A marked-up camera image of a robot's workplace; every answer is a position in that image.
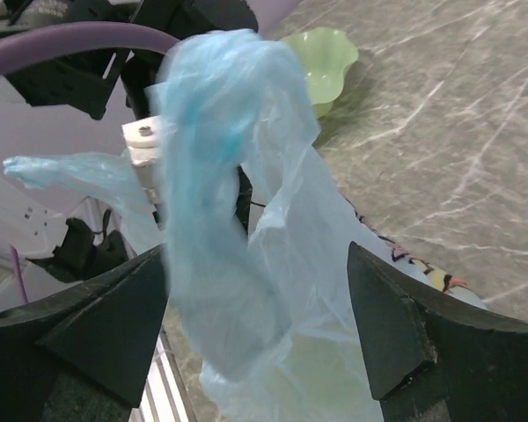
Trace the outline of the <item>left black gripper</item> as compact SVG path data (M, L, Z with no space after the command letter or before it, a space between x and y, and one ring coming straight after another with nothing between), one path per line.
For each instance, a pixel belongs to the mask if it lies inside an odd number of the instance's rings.
M30 106L103 118L114 86L148 116L165 53L215 30L258 31L245 1L0 1L0 77Z

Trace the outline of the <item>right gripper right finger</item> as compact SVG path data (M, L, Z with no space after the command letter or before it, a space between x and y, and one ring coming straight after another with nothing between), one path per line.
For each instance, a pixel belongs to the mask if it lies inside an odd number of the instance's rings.
M528 322L454 299L356 243L347 272L386 421L528 421Z

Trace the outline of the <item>light blue plastic bag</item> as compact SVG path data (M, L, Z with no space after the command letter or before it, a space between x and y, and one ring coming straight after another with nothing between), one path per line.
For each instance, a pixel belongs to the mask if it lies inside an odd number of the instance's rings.
M165 230L122 158L14 156L29 188L106 201L139 251L163 244L167 284L201 384L231 421L379 421L348 288L356 243L449 297L464 281L411 256L341 195L313 144L320 127L285 43L249 29L173 47L150 89L152 164Z

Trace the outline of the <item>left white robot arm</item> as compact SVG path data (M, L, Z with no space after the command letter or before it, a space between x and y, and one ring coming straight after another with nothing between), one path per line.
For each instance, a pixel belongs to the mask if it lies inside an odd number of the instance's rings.
M246 1L0 1L0 40L77 22L119 22L159 30L178 40L213 30L258 30ZM101 120L116 82L138 120L150 116L146 90L162 61L139 48L64 55L6 74L30 106L70 106ZM24 258L63 282L89 280L122 263L105 238L93 243L81 220L49 210L0 178L0 237Z

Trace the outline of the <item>light green wavy plate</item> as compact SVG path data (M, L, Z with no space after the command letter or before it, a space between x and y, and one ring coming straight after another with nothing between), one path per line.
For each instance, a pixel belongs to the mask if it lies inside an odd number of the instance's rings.
M282 38L301 62L316 117L322 118L341 95L349 69L358 61L356 45L345 32L317 27Z

